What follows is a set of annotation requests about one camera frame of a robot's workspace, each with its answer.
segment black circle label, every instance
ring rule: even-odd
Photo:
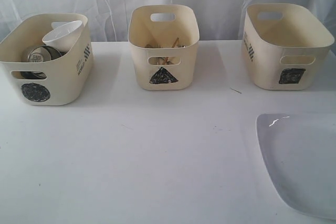
[[[21,86],[22,94],[32,102],[45,102],[50,98],[49,90],[37,83],[26,83]]]

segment wooden stick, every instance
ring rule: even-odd
[[[176,44],[177,44],[178,41],[179,41],[179,38],[177,37],[176,40],[175,40],[175,42],[174,42],[174,44],[173,44],[173,46],[172,46],[172,48],[174,48],[176,46]],[[168,61],[168,57],[164,58],[163,64],[166,65],[167,61]]]

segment white table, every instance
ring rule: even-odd
[[[265,112],[336,112],[332,54],[311,88],[266,91],[240,41],[203,41],[189,88],[145,91],[126,42],[92,46],[69,105],[25,105],[0,73],[0,223],[334,223],[281,201],[255,130]]]

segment white tray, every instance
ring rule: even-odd
[[[262,114],[257,134],[283,201],[304,214],[336,219],[336,114]]]

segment storage bin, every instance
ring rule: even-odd
[[[243,36],[250,78],[268,90],[307,88],[334,43],[317,18],[295,4],[248,6]]]
[[[40,63],[22,62],[31,46],[42,45],[53,22],[83,21],[84,29],[73,47],[62,57]],[[22,100],[33,105],[63,105],[75,100],[93,63],[88,19],[80,14],[41,14],[23,21],[0,43],[0,65]],[[43,72],[44,80],[25,79],[24,71]]]
[[[154,21],[153,14],[170,14],[173,19]],[[177,38],[184,47],[172,48]],[[134,10],[129,43],[139,86],[147,90],[177,90],[189,86],[199,39],[195,14],[187,6],[152,5]],[[147,45],[161,48],[146,48]],[[156,61],[160,58],[169,59],[171,65]]]

